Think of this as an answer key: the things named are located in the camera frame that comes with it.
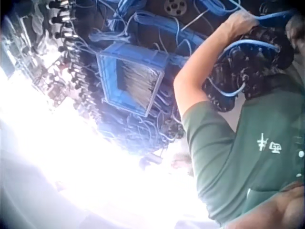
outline blue plastic crate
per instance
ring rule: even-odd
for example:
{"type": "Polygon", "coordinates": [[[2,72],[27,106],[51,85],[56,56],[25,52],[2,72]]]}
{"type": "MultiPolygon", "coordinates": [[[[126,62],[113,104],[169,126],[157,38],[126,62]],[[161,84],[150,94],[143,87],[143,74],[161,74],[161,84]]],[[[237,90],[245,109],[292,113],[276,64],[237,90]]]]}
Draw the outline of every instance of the blue plastic crate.
{"type": "Polygon", "coordinates": [[[165,52],[121,42],[101,51],[97,63],[106,102],[147,117],[168,62],[165,52]]]}

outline green shirt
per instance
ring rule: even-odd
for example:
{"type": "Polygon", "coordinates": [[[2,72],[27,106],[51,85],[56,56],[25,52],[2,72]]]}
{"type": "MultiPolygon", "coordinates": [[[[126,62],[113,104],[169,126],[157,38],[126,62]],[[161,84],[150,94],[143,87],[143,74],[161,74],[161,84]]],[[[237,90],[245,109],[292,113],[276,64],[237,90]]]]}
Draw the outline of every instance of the green shirt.
{"type": "Polygon", "coordinates": [[[304,95],[246,101],[236,133],[209,102],[183,116],[198,197],[221,225],[304,180],[304,95]]]}

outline metal disc with holes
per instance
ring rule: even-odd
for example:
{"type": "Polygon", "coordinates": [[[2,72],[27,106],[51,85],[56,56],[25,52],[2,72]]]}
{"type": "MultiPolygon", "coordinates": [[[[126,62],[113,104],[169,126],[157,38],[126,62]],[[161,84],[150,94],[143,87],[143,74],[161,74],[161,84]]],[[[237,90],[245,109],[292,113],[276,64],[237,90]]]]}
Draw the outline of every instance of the metal disc with holes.
{"type": "Polygon", "coordinates": [[[166,0],[164,10],[171,16],[184,15],[187,10],[185,0],[166,0]]]}

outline chinese character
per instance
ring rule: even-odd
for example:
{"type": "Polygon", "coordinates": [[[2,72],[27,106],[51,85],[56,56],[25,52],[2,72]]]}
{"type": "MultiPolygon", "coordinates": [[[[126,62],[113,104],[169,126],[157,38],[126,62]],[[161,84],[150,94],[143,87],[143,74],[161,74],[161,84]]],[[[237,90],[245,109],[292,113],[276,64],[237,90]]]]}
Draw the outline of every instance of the chinese character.
{"type": "Polygon", "coordinates": [[[268,142],[268,138],[264,140],[264,134],[262,133],[261,140],[257,140],[258,146],[259,146],[259,151],[262,151],[265,149],[266,145],[268,142]]]}
{"type": "Polygon", "coordinates": [[[279,154],[280,150],[282,150],[282,147],[278,143],[271,142],[269,149],[272,149],[272,153],[279,154]]]}

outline white button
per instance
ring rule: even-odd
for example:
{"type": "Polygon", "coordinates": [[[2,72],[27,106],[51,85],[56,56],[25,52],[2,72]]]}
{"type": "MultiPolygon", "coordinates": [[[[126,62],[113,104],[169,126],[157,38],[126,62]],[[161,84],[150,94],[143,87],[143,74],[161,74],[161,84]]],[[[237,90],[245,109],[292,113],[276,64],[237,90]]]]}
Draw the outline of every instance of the white button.
{"type": "Polygon", "coordinates": [[[304,155],[305,155],[304,151],[299,152],[299,157],[304,157],[304,155]]]}

